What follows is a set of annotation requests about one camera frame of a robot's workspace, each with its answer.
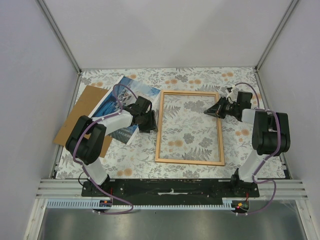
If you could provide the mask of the building photo print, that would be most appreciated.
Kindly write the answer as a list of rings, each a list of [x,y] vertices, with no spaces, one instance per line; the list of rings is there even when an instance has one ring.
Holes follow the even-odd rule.
[[[121,109],[120,104],[122,104],[123,107],[126,107],[135,103],[137,97],[146,98],[152,104],[155,104],[159,98],[160,92],[161,91],[155,87],[133,80],[126,76],[121,76],[93,108],[89,117],[96,120],[105,115],[118,112]],[[121,128],[114,132],[107,131],[107,133],[108,136],[113,139],[129,145],[138,131],[138,126],[134,125]]]

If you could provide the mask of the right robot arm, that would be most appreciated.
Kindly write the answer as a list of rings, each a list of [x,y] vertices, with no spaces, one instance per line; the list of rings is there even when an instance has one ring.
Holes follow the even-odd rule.
[[[247,191],[246,183],[256,184],[256,176],[267,161],[287,152],[291,145],[288,115],[267,109],[252,109],[252,96],[250,92],[240,91],[236,101],[222,97],[204,111],[204,114],[218,119],[232,116],[253,126],[253,150],[245,163],[232,175],[232,182],[229,184],[229,191],[235,197],[240,197]]]

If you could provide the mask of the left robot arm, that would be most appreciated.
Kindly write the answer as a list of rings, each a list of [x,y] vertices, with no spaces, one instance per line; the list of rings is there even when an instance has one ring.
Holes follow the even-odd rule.
[[[84,173],[93,182],[93,191],[103,197],[110,192],[108,174],[99,160],[105,136],[122,128],[137,126],[141,133],[157,131],[152,102],[138,96],[137,100],[119,110],[96,118],[79,117],[65,148],[73,161],[82,166]]]

